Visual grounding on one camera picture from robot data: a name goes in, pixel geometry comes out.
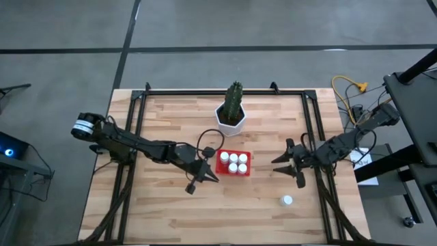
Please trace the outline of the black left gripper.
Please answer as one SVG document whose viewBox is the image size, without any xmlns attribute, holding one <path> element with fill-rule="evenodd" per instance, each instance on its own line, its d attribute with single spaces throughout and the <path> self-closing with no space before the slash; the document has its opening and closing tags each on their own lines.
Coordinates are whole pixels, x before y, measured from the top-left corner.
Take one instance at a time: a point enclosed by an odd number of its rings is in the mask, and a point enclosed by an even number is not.
<svg viewBox="0 0 437 246">
<path fill-rule="evenodd" d="M 185 188 L 185 192 L 191 195 L 195 192 L 196 182 L 219 182 L 219 178 L 214 174 L 208 164 L 208 159 L 215 155 L 215 150 L 211 147 L 205 147 L 201 153 L 203 156 L 197 153 L 197 159 L 190 164 L 188 170 L 193 175 L 193 178 Z"/>
</svg>

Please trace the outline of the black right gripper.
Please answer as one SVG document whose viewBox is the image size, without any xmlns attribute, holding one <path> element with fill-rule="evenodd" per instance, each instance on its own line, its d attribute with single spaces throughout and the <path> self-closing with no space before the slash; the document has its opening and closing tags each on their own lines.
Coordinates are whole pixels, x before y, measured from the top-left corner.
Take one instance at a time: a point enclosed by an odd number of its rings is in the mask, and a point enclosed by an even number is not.
<svg viewBox="0 0 437 246">
<path fill-rule="evenodd" d="M 279 172 L 296 179 L 298 188 L 303 188 L 306 185 L 305 175 L 302 169 L 313 165 L 313 156 L 303 145 L 295 145 L 293 139 L 286 139 L 287 152 L 272 160 L 272 163 L 287 163 L 292 160 L 292 164 L 284 167 L 274 168 L 274 172 Z"/>
</svg>

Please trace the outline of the red plastic mesh basket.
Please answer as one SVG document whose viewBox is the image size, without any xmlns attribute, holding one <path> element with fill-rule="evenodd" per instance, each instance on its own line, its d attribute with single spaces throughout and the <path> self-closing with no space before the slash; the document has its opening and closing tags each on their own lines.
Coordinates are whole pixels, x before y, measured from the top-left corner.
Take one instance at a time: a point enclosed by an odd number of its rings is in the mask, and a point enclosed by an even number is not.
<svg viewBox="0 0 437 246">
<path fill-rule="evenodd" d="M 228 152 L 229 155 L 232 153 L 236 153 L 238 156 L 242 153 L 246 154 L 248 156 L 248 161 L 246 163 L 247 167 L 248 167 L 248 171 L 245 175 L 239 174 L 238 172 L 236 174 L 230 174 L 228 172 L 228 165 L 230 164 L 230 162 L 228 162 L 228 164 L 222 164 L 220 162 L 220 154 L 222 151 Z M 217 174 L 222 174 L 222 175 L 231 175 L 231 176 L 250 176 L 251 174 L 251 153 L 247 152 L 247 151 L 239 151 L 239 150 L 226 150 L 226 149 L 220 149 L 218 150 L 217 154 L 216 154 L 216 167 L 215 167 L 215 172 Z"/>
</svg>

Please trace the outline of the white hexagonal plant pot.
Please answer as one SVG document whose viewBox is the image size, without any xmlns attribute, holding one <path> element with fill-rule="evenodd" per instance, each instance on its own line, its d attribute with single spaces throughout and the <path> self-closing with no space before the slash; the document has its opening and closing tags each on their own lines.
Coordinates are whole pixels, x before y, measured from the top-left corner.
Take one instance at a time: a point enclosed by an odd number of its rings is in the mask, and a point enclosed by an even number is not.
<svg viewBox="0 0 437 246">
<path fill-rule="evenodd" d="M 215 116 L 216 121 L 218 124 L 218 129 L 226 136 L 226 137 L 233 137 L 236 135 L 239 135 L 244 127 L 244 124 L 246 122 L 246 113 L 244 111 L 244 107 L 240 106 L 240 114 L 242 115 L 240 119 L 238 120 L 237 124 L 235 125 L 228 125 L 222 122 L 220 119 L 220 113 L 223 110 L 224 103 L 222 102 L 216 109 L 215 109 Z"/>
</svg>

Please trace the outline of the white paper sheet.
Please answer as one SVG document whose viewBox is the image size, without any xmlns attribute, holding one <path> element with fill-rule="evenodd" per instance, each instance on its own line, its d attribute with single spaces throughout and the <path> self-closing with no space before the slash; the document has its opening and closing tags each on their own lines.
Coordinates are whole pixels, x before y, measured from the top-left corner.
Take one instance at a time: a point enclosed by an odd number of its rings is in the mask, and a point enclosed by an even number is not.
<svg viewBox="0 0 437 246">
<path fill-rule="evenodd" d="M 373 160 L 367 152 L 369 148 L 356 148 L 350 153 L 350 160 L 353 163 L 354 170 L 364 167 L 370 164 Z M 376 177 L 361 181 L 358 183 L 359 186 L 378 186 L 379 182 Z"/>
</svg>

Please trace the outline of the green cactus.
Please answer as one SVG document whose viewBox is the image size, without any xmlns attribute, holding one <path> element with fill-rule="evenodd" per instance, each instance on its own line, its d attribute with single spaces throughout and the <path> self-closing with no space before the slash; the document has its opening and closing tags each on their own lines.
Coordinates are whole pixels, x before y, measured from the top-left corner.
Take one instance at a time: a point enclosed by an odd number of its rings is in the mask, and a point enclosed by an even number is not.
<svg viewBox="0 0 437 246">
<path fill-rule="evenodd" d="M 235 125 L 238 120 L 242 90 L 243 86 L 239 81 L 234 81 L 227 89 L 225 103 L 223 105 L 223 115 L 225 117 L 225 123 L 228 125 Z"/>
</svg>

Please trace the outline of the black power adapter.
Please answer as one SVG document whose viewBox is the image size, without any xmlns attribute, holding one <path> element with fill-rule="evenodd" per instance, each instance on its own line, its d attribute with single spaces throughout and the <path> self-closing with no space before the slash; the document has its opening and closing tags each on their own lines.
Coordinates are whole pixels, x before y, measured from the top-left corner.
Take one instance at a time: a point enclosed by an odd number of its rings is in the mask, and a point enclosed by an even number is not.
<svg viewBox="0 0 437 246">
<path fill-rule="evenodd" d="M 352 107 L 352 119 L 354 120 L 354 126 L 357 126 L 365 117 L 365 111 L 362 106 Z"/>
</svg>

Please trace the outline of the black cart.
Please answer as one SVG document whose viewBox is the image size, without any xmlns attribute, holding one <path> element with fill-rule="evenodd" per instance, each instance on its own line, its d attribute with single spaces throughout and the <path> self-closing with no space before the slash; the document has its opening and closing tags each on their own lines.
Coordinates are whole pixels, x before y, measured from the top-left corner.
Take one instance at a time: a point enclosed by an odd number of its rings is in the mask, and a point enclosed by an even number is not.
<svg viewBox="0 0 437 246">
<path fill-rule="evenodd" d="M 437 64 L 437 48 L 403 72 L 384 77 L 386 91 L 400 113 L 412 144 L 355 171 L 358 181 L 400 167 L 401 181 L 414 180 L 437 225 L 437 75 L 428 75 Z"/>
</svg>

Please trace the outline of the grey metal stand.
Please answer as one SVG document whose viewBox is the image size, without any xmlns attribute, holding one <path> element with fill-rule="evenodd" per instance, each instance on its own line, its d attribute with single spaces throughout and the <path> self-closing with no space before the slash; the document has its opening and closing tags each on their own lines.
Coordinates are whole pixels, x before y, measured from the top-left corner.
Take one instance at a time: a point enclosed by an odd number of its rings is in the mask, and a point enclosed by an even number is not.
<svg viewBox="0 0 437 246">
<path fill-rule="evenodd" d="M 53 172 L 49 167 L 0 155 L 0 246 L 8 246 L 11 242 L 23 198 L 42 200 L 27 191 L 35 175 L 51 180 Z"/>
</svg>

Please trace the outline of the black device with blue light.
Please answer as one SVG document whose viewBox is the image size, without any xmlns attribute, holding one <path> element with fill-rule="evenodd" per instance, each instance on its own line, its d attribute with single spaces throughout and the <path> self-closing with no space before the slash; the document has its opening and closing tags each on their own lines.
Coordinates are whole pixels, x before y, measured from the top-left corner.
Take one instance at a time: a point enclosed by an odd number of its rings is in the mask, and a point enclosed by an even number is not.
<svg viewBox="0 0 437 246">
<path fill-rule="evenodd" d="M 5 155 L 6 157 L 21 160 L 24 157 L 28 147 L 29 144 L 27 142 L 0 132 L 0 154 Z"/>
</svg>

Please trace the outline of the black stand leg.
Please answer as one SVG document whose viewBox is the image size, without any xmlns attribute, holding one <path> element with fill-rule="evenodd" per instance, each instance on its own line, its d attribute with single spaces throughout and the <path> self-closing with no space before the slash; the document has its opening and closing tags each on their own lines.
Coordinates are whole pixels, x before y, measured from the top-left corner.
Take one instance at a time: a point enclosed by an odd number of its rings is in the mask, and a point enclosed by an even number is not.
<svg viewBox="0 0 437 246">
<path fill-rule="evenodd" d="M 11 92 L 12 90 L 28 88 L 28 87 L 31 87 L 30 83 L 26 83 L 26 84 L 22 84 L 22 85 L 10 86 L 10 87 L 2 87 L 2 88 L 0 88 L 0 95 L 5 96 L 7 93 Z"/>
</svg>

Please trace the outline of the black metal table frame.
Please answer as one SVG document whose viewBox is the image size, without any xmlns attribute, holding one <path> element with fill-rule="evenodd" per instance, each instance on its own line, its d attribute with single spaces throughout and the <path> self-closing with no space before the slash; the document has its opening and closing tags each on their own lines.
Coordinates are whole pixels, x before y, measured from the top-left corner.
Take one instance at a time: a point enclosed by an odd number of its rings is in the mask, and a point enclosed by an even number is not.
<svg viewBox="0 0 437 246">
<path fill-rule="evenodd" d="M 273 171 L 272 160 L 285 140 L 308 131 L 316 139 L 342 130 L 330 88 L 253 89 L 243 97 L 247 114 L 241 134 L 222 140 L 216 133 L 215 109 L 220 89 L 150 90 L 143 101 L 140 126 L 147 139 L 185 141 L 197 146 L 222 146 L 251 153 L 248 177 L 220 176 L 219 182 L 185 192 L 188 176 L 172 165 L 156 164 L 140 154 L 132 182 L 122 242 L 137 245 L 300 244 L 326 241 L 320 200 L 312 169 L 304 171 L 303 189 L 295 180 Z M 280 198 L 293 197 L 290 206 Z"/>
</svg>

